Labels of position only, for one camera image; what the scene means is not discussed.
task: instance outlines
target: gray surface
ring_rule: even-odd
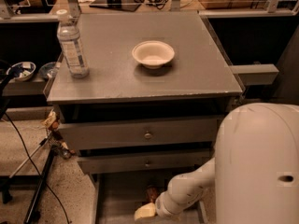
[[[39,74],[26,81],[10,80],[3,90],[3,96],[43,94],[47,84]]]
[[[104,103],[236,95],[241,89],[196,12],[82,14],[78,21],[91,69],[72,78],[65,64],[48,101]],[[167,67],[149,70],[131,51],[146,40],[171,45],[176,56]]]

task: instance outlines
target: paper bowl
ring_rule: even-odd
[[[132,50],[134,59],[148,69],[158,69],[175,57],[172,47],[161,41],[145,41]]]
[[[12,74],[13,79],[17,81],[25,81],[34,75],[36,65],[31,62],[22,62],[13,64],[8,70],[7,75]]]

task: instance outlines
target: plastic bottle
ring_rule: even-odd
[[[57,31],[69,72],[74,78],[83,78],[89,74],[89,68],[84,56],[80,31],[78,27],[69,20],[68,12],[65,9],[58,10],[60,21]]]

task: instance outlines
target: floor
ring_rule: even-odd
[[[44,120],[49,112],[50,107],[41,107],[29,111],[28,109],[9,109],[7,111],[20,131],[29,153],[32,153],[38,147],[39,142],[47,135],[41,121]],[[27,156],[21,139],[6,116],[3,116],[0,121],[0,148],[0,176],[10,176],[27,159]],[[46,144],[33,156],[33,161],[40,172],[43,169],[49,151],[49,144]],[[91,179],[81,172],[77,164],[77,158],[75,155],[65,160],[60,156],[56,156],[50,168],[48,185],[61,201],[72,224],[98,223],[98,221],[95,221],[94,216],[97,190]],[[36,170],[29,161],[17,173],[17,175],[35,174]],[[23,223],[35,192],[34,187],[26,187],[25,189],[11,187],[9,192],[13,197],[12,201],[7,204],[0,202],[0,223],[5,221],[8,224]],[[208,223],[215,224],[214,189],[206,191],[203,201],[209,220]],[[40,218],[34,223],[67,223],[63,208],[49,189],[45,189],[42,192],[37,209],[40,212]]]

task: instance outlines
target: table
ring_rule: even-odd
[[[197,12],[81,14],[78,28],[90,74],[74,79],[62,65],[48,102],[83,172],[209,159],[206,143],[242,89]],[[172,46],[173,62],[157,70],[135,62],[131,51],[146,40]]]

